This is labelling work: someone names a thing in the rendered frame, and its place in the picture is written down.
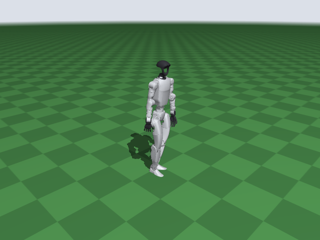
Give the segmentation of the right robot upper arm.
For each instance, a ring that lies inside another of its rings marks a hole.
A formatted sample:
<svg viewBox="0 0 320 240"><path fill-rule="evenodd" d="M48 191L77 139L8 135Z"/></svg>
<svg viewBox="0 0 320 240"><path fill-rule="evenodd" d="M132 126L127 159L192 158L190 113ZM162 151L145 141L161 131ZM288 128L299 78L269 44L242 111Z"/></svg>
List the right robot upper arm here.
<svg viewBox="0 0 320 240"><path fill-rule="evenodd" d="M156 89L158 88L158 81L154 80L154 81L151 81L149 84L148 84L148 97L147 97L147 102L148 101L151 101L152 102L152 106L155 105L155 101L153 100L153 97L155 95L155 91Z"/></svg>

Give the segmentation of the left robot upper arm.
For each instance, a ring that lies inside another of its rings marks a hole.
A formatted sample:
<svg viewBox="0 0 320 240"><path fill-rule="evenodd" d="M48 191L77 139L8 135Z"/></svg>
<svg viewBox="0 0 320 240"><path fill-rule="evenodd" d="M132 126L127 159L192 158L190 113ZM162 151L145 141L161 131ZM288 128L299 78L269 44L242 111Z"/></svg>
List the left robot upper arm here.
<svg viewBox="0 0 320 240"><path fill-rule="evenodd" d="M173 93L174 90L174 79L170 78L171 80L171 86L170 86L170 93L169 93L169 100L174 100L176 98L176 95Z"/></svg>

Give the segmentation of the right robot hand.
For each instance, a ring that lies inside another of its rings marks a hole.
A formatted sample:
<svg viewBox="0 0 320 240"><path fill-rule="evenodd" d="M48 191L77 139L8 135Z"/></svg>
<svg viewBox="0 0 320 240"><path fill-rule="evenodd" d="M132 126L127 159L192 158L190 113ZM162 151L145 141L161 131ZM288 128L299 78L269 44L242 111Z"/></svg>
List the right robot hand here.
<svg viewBox="0 0 320 240"><path fill-rule="evenodd" d="M149 132L149 130L150 130L150 132L151 132L151 128L152 129L154 129L153 127L152 127L152 125L151 125L151 122L152 122L152 119L150 119L150 122L147 122L147 118L146 118L146 120L145 120L145 126L144 126L144 131L146 130L146 132L147 132L147 129L148 129L148 132Z"/></svg>

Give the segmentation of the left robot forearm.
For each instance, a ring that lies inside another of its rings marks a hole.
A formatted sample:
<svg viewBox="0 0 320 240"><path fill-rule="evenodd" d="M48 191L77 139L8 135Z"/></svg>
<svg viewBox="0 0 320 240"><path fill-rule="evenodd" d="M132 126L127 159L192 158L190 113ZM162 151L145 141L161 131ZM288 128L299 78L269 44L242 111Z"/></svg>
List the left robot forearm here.
<svg viewBox="0 0 320 240"><path fill-rule="evenodd" d="M174 111L176 109L176 107L175 107L175 99L169 101L169 103L170 103L170 113L173 114L173 115L174 115Z"/></svg>

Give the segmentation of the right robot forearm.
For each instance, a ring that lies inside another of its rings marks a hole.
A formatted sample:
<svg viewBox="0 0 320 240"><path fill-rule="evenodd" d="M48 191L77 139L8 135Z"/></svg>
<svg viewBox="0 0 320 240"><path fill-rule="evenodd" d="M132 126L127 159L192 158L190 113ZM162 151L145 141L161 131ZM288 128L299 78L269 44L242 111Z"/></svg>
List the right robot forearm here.
<svg viewBox="0 0 320 240"><path fill-rule="evenodd" d="M152 107L152 101L149 100L146 104L146 122L147 123L150 123L151 122L151 117L152 117L152 110L153 110L153 107Z"/></svg>

